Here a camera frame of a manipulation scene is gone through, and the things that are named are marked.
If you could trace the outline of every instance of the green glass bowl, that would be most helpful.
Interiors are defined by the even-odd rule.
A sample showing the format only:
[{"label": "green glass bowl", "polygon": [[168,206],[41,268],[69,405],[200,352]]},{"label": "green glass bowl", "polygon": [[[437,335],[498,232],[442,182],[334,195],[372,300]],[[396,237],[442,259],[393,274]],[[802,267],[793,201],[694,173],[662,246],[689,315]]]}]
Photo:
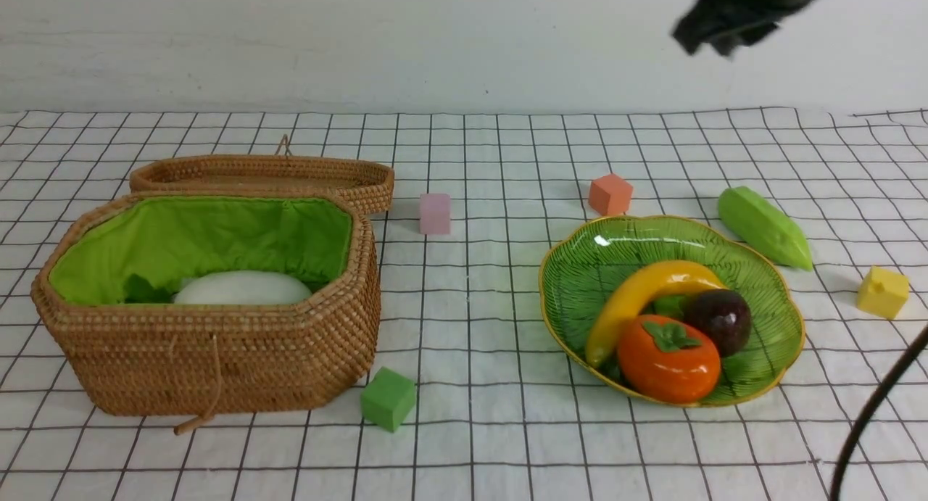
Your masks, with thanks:
[{"label": "green glass bowl", "polygon": [[548,251],[539,270],[541,307],[551,336],[587,371],[630,396],[614,358],[600,369],[584,361],[587,334],[613,290],[636,270],[662,260],[709,267],[751,308],[747,346],[722,361],[722,378],[706,398],[686,407],[746,402],[773,389],[805,344],[805,323],[779,271],[762,255],[697,221],[672,216],[590,221]]}]

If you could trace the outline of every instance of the white wall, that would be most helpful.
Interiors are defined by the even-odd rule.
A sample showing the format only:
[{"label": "white wall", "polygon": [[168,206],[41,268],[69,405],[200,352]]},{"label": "white wall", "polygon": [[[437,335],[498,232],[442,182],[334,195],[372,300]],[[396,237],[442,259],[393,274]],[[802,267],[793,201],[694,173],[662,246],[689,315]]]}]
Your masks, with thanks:
[{"label": "white wall", "polygon": [[928,105],[926,0],[821,0],[733,62],[693,0],[0,0],[0,111]]}]

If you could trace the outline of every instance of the green fabric lining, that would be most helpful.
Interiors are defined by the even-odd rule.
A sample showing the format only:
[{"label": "green fabric lining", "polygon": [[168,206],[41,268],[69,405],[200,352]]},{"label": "green fabric lining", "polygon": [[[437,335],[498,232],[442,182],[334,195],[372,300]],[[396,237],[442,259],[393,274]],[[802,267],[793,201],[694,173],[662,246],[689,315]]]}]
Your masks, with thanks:
[{"label": "green fabric lining", "polygon": [[159,196],[87,231],[49,280],[79,305],[145,302],[130,296],[140,280],[170,296],[223,270],[285,273],[315,292],[344,272],[351,235],[351,215],[321,198]]}]

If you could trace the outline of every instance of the yellow banana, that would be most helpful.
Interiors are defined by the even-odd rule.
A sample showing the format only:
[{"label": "yellow banana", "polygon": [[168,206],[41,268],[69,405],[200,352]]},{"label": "yellow banana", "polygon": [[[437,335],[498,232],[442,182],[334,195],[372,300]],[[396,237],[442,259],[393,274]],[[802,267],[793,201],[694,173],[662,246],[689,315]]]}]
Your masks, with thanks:
[{"label": "yellow banana", "polygon": [[709,267],[693,261],[667,260],[642,267],[613,291],[593,323],[587,338],[587,363],[599,368],[616,352],[624,326],[653,300],[725,288]]}]

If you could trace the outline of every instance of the yellow cube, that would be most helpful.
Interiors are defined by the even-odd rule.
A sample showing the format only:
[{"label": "yellow cube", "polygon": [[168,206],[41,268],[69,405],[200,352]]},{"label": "yellow cube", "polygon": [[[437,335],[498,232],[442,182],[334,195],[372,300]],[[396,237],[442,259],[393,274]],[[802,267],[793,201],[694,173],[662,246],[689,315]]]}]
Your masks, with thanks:
[{"label": "yellow cube", "polygon": [[858,289],[858,309],[888,320],[894,320],[907,301],[908,278],[882,267],[871,267]]}]

